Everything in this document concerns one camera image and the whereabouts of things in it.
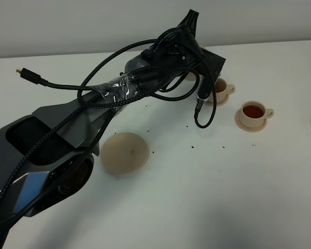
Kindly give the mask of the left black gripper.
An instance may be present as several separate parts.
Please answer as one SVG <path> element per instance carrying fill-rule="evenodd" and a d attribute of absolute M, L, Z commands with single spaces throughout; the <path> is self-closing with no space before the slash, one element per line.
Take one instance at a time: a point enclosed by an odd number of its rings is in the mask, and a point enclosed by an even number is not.
<path fill-rule="evenodd" d="M 192 9 L 178 24 L 161 34 L 150 47 L 150 64 L 160 65 L 170 70 L 177 67 L 195 69 L 200 60 L 187 47 L 203 58 L 203 53 L 195 40 L 199 13 Z"/>

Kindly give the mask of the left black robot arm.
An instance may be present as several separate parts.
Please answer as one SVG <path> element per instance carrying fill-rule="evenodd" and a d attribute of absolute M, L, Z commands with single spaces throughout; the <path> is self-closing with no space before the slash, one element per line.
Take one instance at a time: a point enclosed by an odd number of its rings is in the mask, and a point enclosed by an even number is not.
<path fill-rule="evenodd" d="M 175 78 L 199 75 L 204 61 L 196 39 L 198 12 L 190 10 L 174 28 L 126 63 L 115 79 L 90 80 L 120 51 L 100 63 L 80 86 L 53 84 L 28 70 L 19 75 L 34 84 L 74 90 L 77 98 L 43 106 L 0 129 L 0 224 L 33 216 L 73 195 L 88 180 L 99 140 L 114 116 L 146 97 L 163 100 Z"/>

